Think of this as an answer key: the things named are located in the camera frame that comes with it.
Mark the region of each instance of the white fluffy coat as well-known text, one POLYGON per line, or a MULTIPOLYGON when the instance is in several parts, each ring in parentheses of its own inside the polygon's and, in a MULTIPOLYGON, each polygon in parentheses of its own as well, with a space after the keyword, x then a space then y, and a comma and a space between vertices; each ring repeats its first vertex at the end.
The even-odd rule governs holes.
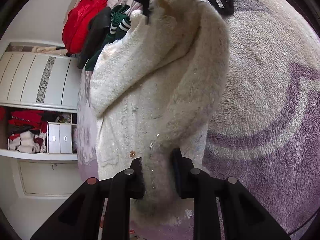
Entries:
POLYGON ((105 46, 90 100, 98 118, 99 179, 128 168, 131 151, 142 156, 146 192, 133 213, 158 223, 185 211, 169 154, 180 147, 201 165, 208 117, 226 82, 229 42, 224 21, 208 3, 155 0, 153 6, 149 25, 134 11, 130 33, 105 46))

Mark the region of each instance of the black cable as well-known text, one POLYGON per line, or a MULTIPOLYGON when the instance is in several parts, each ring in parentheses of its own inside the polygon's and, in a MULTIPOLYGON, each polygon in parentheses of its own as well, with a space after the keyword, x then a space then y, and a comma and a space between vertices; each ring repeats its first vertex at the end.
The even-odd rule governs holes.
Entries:
POLYGON ((318 212, 320 211, 320 207, 313 213, 313 215, 306 221, 304 222, 301 226, 299 226, 297 229, 294 231, 288 233, 289 236, 293 235, 295 232, 299 231, 301 228, 303 228, 318 212))

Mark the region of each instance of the white storage box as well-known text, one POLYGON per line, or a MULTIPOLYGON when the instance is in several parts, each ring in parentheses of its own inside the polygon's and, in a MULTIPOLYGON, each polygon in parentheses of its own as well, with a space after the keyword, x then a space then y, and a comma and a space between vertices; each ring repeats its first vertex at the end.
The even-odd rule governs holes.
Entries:
POLYGON ((75 124, 48 122, 48 153, 73 153, 72 126, 75 124))

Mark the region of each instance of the red puffer jacket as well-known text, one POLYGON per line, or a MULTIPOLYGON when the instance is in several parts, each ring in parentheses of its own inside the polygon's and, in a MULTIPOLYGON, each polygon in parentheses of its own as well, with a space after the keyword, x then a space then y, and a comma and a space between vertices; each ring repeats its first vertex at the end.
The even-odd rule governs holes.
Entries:
POLYGON ((103 8, 107 0, 81 0, 68 14, 68 20, 62 32, 62 41, 69 53, 81 52, 88 34, 88 23, 103 8))

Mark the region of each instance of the folded clothes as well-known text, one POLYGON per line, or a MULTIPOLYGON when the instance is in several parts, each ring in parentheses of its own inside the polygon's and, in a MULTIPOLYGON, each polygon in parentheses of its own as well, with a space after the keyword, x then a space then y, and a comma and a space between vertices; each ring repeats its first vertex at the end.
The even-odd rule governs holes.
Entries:
POLYGON ((41 110, 25 110, 11 112, 12 119, 17 120, 21 125, 28 124, 40 128, 41 110))
POLYGON ((43 140, 34 139, 34 136, 30 131, 21 133, 9 144, 9 149, 25 153, 40 152, 43 140))
POLYGON ((8 137, 11 136, 11 134, 16 134, 16 133, 23 133, 25 131, 29 131, 33 128, 32 125, 22 125, 22 126, 19 126, 19 125, 14 125, 14 124, 11 124, 11 123, 8 123, 8 128, 7 128, 7 131, 8 131, 8 137))
POLYGON ((57 49, 49 52, 49 54, 65 56, 68 53, 67 49, 57 49))
POLYGON ((51 53, 53 51, 57 50, 57 47, 50 46, 50 47, 40 47, 40 46, 34 46, 31 50, 31 52, 37 52, 37 53, 51 53))

